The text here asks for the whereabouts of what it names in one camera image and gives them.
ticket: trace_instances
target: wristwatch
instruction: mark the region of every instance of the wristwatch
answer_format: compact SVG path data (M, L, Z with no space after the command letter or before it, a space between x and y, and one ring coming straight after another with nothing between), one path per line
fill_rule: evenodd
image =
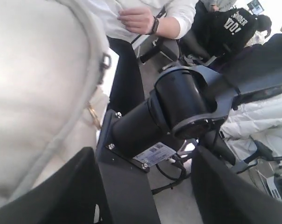
M148 35L156 34L156 32L158 30L158 25L159 25L159 20L158 20L158 18L156 18L154 16L153 26L152 26L151 32L148 33Z

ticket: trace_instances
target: bolt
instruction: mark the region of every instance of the bolt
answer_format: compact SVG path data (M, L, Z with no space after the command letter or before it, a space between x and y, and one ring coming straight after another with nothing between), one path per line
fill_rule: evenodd
M148 164L147 163L142 164L142 169L147 169L147 168L148 168Z
M115 145L114 144L109 144L109 150L112 150L112 149L114 149L115 148Z
M122 117L122 114L120 112L116 113L116 118L121 118Z

